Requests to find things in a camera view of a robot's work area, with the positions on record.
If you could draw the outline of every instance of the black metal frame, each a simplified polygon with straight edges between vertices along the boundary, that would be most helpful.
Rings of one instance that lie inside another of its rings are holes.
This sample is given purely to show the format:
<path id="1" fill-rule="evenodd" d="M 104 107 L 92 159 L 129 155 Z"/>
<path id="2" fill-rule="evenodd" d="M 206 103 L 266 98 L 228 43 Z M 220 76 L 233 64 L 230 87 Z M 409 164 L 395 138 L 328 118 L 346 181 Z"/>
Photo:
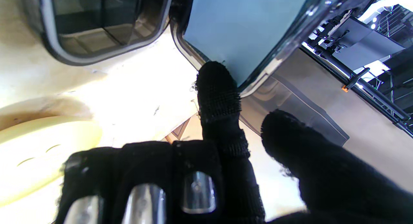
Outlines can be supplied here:
<path id="1" fill-rule="evenodd" d="M 355 75 L 350 68 L 338 61 L 333 56 L 329 58 L 328 61 L 331 64 L 334 64 L 337 68 L 339 68 L 341 72 L 337 70 L 335 67 L 332 67 L 325 59 L 321 58 L 318 55 L 315 55 L 305 47 L 301 47 L 300 49 L 304 51 L 305 54 L 307 54 L 309 57 L 318 62 L 334 77 L 336 77 L 336 79 L 338 79 L 341 83 L 345 85 L 348 85 L 350 83 L 350 78 Z M 363 88 L 361 89 L 358 86 L 353 86 L 351 87 L 351 90 L 353 90 L 362 99 L 364 99 L 375 109 L 377 109 L 382 115 L 387 117 L 396 127 L 400 128 L 401 130 L 406 132 L 410 137 L 413 138 L 413 132 L 409 129 L 407 124 L 407 121 L 411 119 L 410 115 L 404 112 L 400 107 L 392 103 L 381 92 L 376 90 L 365 80 L 359 80 L 358 83 L 362 85 Z"/>

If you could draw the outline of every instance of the textured fingertip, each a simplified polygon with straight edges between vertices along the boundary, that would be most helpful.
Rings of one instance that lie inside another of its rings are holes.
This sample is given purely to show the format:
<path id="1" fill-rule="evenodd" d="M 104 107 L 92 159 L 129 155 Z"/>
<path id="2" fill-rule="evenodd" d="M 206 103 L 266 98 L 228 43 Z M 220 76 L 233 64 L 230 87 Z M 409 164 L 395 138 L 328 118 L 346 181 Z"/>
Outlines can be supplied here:
<path id="1" fill-rule="evenodd" d="M 241 111 L 236 82 L 224 65 L 207 62 L 199 70 L 195 89 L 201 119 L 205 122 L 220 120 Z"/>
<path id="2" fill-rule="evenodd" d="M 262 122 L 261 138 L 266 152 L 273 158 L 279 156 L 282 148 L 293 148 L 295 139 L 305 129 L 305 124 L 292 114 L 275 110 L 270 112 Z"/>

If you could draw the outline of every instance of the finger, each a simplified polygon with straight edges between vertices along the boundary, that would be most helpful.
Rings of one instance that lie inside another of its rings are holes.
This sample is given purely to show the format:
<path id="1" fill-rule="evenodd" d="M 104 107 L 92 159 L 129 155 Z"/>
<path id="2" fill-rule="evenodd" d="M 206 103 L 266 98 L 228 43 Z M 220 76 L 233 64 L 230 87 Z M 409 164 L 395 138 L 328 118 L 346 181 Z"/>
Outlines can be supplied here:
<path id="1" fill-rule="evenodd" d="M 69 157 L 56 224 L 110 223 L 112 162 L 118 150 L 97 148 Z"/>
<path id="2" fill-rule="evenodd" d="M 249 157 L 245 134 L 239 128 L 239 93 L 228 70 L 218 62 L 207 62 L 195 85 L 203 138 L 217 145 L 221 157 Z"/>
<path id="3" fill-rule="evenodd" d="M 310 210 L 406 217 L 402 210 L 412 204 L 409 194 L 291 114 L 268 114 L 261 137 L 267 153 L 299 179 L 301 198 Z"/>
<path id="4" fill-rule="evenodd" d="M 196 79 L 202 136 L 217 146 L 225 181 L 223 216 L 234 222 L 264 221 L 244 131 L 239 127 L 241 102 L 237 85 L 224 65 L 208 62 Z"/>

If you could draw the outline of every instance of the white surface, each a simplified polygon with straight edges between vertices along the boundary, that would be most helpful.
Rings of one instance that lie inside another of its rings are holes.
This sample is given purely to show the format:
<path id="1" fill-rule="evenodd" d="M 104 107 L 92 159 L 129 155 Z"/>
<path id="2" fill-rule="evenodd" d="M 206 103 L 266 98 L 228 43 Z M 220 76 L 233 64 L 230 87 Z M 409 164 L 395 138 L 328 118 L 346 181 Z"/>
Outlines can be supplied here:
<path id="1" fill-rule="evenodd" d="M 194 0 L 184 39 L 242 84 L 290 27 L 305 0 Z"/>
<path id="2" fill-rule="evenodd" d="M 50 56 L 15 0 L 0 0 L 0 62 L 0 130 L 41 117 L 78 116 L 102 127 L 99 146 L 121 147 L 160 140 L 196 113 L 191 86 L 197 72 L 169 29 L 145 49 L 74 67 Z M 59 184 L 0 208 L 0 222 L 51 223 Z"/>

